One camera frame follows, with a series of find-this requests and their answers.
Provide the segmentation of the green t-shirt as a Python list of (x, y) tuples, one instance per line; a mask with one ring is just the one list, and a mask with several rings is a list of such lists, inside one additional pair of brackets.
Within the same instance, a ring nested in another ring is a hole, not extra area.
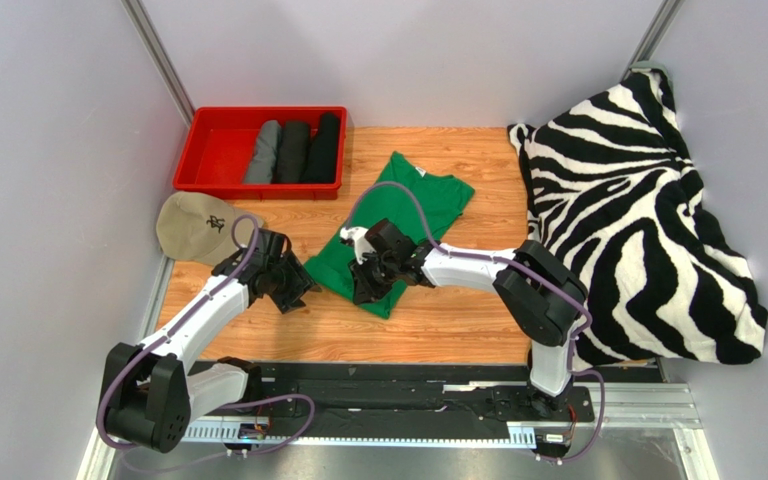
[[(453, 176), (435, 176), (410, 163), (401, 153), (394, 152), (377, 178), (404, 185), (417, 198), (434, 237), (439, 240), (462, 215), (475, 190)], [(387, 186), (375, 189), (359, 202), (351, 225), (370, 228), (388, 219), (404, 234), (418, 243), (426, 239), (421, 220), (402, 190)], [(353, 281), (348, 264), (354, 259), (352, 248), (340, 242), (335, 234), (305, 268), (320, 285), (350, 301)]]

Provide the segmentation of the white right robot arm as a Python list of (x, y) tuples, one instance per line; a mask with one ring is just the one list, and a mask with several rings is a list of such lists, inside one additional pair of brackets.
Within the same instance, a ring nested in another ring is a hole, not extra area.
[(548, 397), (568, 389), (572, 335), (584, 315), (587, 289), (540, 243), (527, 240), (498, 251), (417, 243), (388, 220), (344, 228), (339, 239), (354, 251), (349, 263), (354, 304), (377, 302), (398, 282), (494, 293), (532, 342), (531, 386)]

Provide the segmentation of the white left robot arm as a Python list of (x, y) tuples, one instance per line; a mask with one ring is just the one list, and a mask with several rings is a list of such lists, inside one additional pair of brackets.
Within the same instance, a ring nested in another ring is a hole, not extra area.
[(262, 369), (234, 357), (193, 367), (205, 348), (256, 300), (270, 299), (289, 313), (318, 286), (287, 235), (255, 232), (253, 240), (216, 265), (204, 289), (165, 327), (107, 354), (96, 426), (108, 445), (167, 453), (189, 425), (224, 408), (264, 404)]

